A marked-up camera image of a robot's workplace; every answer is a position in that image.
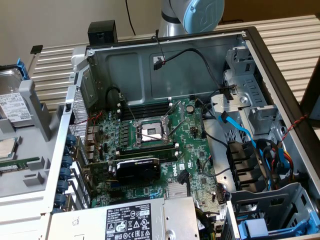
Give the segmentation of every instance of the motherboard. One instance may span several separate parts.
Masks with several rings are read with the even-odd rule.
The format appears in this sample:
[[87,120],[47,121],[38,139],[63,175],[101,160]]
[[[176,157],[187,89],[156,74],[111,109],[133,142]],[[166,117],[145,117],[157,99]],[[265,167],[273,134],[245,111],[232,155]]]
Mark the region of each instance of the motherboard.
[[[189,98],[161,103],[156,109],[163,111],[164,116],[167,113],[166,119],[164,116],[138,118],[139,113],[134,108],[122,116],[120,111],[95,114],[100,117],[91,123],[87,135],[90,164],[86,169],[92,176],[96,192],[91,207],[185,195],[186,184],[181,185],[177,178],[187,170],[190,195],[203,211],[217,212],[216,180],[203,175],[201,169],[211,156],[207,137],[202,134],[201,109]],[[146,182],[119,182],[119,163],[140,159],[159,160],[159,178]],[[214,174],[212,163],[208,163],[204,171]]]

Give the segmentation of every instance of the power supply label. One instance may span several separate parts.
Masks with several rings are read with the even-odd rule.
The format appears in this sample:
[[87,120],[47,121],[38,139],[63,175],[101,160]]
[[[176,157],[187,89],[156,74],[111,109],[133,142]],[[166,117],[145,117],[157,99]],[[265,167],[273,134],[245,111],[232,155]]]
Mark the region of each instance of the power supply label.
[[108,209],[105,240],[152,240],[151,204]]

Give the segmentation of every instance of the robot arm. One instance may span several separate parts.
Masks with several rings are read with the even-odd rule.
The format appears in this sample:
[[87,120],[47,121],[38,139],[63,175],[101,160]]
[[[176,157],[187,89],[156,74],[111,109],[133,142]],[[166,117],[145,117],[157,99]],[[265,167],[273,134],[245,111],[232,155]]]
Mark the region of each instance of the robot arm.
[[224,0],[162,0],[160,37],[212,31],[224,13]]

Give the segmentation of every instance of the black cable plug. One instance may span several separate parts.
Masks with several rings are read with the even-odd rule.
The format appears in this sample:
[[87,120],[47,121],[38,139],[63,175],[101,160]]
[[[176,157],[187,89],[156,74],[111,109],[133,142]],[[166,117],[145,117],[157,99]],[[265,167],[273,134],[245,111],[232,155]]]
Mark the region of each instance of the black cable plug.
[[153,70],[159,70],[160,68],[162,68],[163,66],[163,61],[162,59],[159,59],[158,61],[155,62],[155,64],[153,64]]
[[190,197],[191,195],[191,186],[190,186],[189,176],[190,176],[190,173],[184,169],[182,172],[180,172],[179,176],[176,179],[178,183],[180,183],[181,185],[186,183],[188,197]]

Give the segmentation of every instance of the hard drive label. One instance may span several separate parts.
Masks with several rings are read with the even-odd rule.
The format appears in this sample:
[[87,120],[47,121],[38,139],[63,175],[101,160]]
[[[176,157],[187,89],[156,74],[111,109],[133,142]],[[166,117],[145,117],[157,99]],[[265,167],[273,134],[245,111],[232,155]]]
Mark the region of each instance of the hard drive label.
[[105,240],[152,240],[151,204],[108,209]]
[[19,92],[0,95],[0,107],[12,123],[31,120],[28,108]]

